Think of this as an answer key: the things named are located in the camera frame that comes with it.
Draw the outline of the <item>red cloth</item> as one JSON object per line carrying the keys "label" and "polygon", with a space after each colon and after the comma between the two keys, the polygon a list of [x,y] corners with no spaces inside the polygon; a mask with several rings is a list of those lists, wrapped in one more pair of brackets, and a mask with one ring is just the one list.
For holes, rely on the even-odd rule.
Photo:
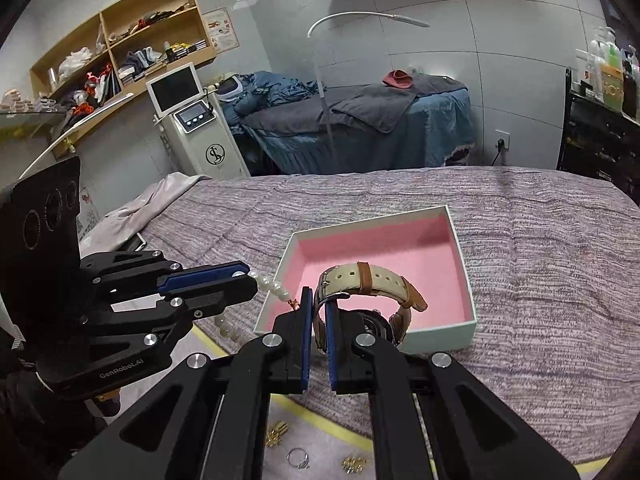
{"label": "red cloth", "polygon": [[392,88],[408,90],[413,86],[413,78],[404,70],[392,70],[383,77],[382,83]]}

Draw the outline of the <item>beige cloth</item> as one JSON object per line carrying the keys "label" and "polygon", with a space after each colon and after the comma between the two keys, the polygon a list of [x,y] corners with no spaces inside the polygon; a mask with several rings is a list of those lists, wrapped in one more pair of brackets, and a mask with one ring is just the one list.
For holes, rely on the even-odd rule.
{"label": "beige cloth", "polygon": [[81,258],[96,252],[114,252],[127,240],[141,232],[154,218],[198,182],[209,180],[204,174],[187,176],[181,172],[168,174],[151,184],[134,200],[106,214],[79,242]]}

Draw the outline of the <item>purple woven bedspread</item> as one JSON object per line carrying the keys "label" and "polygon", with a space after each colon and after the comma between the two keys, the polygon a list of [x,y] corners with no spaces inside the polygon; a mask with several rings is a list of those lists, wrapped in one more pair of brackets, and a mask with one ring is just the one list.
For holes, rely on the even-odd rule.
{"label": "purple woven bedspread", "polygon": [[291,293],[365,261],[427,302],[433,340],[574,463],[610,456],[639,411],[639,209],[611,183],[452,167],[202,181],[143,231],[185,266],[241,260]]}

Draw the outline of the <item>grey blanket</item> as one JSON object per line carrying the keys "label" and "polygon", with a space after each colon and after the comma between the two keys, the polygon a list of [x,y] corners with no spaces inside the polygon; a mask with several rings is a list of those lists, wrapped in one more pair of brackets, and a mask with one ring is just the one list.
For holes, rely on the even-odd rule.
{"label": "grey blanket", "polygon": [[414,101],[466,90],[464,84],[448,76],[420,74],[407,89],[388,84],[329,88],[324,96],[258,110],[241,124],[279,136],[318,133],[327,126],[389,134]]}

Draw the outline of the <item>white beauty machine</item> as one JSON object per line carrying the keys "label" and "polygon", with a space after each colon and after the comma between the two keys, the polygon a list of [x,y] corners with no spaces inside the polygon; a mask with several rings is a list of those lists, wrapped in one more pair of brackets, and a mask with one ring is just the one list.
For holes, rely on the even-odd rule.
{"label": "white beauty machine", "polygon": [[214,180],[248,178],[250,172],[216,99],[184,64],[146,84],[160,138],[183,174]]}

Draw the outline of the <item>black trolley rack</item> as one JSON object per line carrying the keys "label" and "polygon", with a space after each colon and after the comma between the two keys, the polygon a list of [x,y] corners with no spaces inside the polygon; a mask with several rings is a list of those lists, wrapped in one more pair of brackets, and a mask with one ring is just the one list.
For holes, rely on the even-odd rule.
{"label": "black trolley rack", "polygon": [[639,203],[639,124],[573,90],[565,70],[564,115],[556,169],[607,180]]}

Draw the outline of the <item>gold brooch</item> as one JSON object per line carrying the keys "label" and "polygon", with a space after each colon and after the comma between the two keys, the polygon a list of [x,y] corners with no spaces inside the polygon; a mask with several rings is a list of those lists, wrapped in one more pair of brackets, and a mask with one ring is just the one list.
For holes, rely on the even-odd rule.
{"label": "gold brooch", "polygon": [[284,435],[288,432],[288,423],[283,420],[279,420],[275,422],[266,433],[265,437],[265,446],[267,448],[274,448],[278,446],[284,437]]}

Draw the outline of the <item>wall poster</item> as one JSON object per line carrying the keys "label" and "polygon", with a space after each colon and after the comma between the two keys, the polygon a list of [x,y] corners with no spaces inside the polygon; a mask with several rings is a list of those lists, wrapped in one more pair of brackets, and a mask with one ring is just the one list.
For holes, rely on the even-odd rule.
{"label": "wall poster", "polygon": [[203,14],[208,36],[217,54],[231,51],[240,46],[229,12],[226,8]]}

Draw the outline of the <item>wall power socket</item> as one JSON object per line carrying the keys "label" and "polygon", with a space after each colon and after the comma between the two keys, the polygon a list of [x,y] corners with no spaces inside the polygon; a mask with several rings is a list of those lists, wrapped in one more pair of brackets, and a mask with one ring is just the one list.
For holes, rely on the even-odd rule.
{"label": "wall power socket", "polygon": [[491,161],[492,166],[496,166],[497,164],[502,165],[504,155],[510,148],[510,133],[499,129],[496,129],[495,133],[497,135],[495,143],[496,154]]}

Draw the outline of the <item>mint box pink lining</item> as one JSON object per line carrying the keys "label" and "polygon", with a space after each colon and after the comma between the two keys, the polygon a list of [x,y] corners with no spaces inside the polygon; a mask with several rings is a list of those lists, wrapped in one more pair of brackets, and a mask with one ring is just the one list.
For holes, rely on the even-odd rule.
{"label": "mint box pink lining", "polygon": [[310,287],[319,299],[344,292],[345,310],[378,311],[406,353],[461,350],[474,337],[472,289],[446,206],[295,232],[277,270],[260,277],[269,290],[258,334]]}

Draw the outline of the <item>green pump bottle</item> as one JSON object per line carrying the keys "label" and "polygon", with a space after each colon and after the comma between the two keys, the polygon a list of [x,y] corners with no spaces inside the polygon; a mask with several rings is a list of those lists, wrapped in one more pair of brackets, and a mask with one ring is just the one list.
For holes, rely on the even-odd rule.
{"label": "green pump bottle", "polygon": [[614,30],[608,27],[602,47],[604,64],[601,67],[603,101],[606,106],[620,112],[624,102],[624,75],[622,55],[615,42]]}

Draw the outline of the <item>gold crystal earring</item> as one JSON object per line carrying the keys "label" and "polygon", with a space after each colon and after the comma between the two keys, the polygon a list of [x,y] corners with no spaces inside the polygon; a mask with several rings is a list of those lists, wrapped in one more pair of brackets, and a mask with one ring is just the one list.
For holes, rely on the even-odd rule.
{"label": "gold crystal earring", "polygon": [[363,456],[349,455],[342,461],[345,474],[362,474],[368,460]]}

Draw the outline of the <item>wooden wall shelf unit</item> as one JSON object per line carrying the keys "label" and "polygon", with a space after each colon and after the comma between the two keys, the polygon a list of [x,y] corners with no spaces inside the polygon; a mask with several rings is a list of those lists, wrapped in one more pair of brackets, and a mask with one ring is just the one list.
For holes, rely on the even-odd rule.
{"label": "wooden wall shelf unit", "polygon": [[[58,70],[71,53],[87,47],[92,51],[84,66],[55,84],[50,70]],[[140,76],[120,76],[126,56],[150,47],[160,60]],[[107,101],[103,113],[88,116],[88,122],[53,150],[57,159],[73,151],[84,136],[106,118],[146,93],[146,83],[157,75],[191,63],[196,68],[214,62],[217,53],[209,38],[198,0],[119,0],[84,21],[47,51],[29,70],[34,96],[45,94],[55,101],[86,82],[95,81],[109,67],[119,92]]]}

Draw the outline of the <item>blue massage bed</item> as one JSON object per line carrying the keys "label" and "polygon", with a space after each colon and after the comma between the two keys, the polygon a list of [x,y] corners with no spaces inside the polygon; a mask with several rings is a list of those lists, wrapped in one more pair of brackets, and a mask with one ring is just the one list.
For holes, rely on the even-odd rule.
{"label": "blue massage bed", "polygon": [[264,70],[218,84],[216,97],[252,176],[463,165],[475,146],[469,90],[414,101],[389,134],[327,126],[318,133],[279,136],[241,124],[258,110],[324,96],[328,89]]}

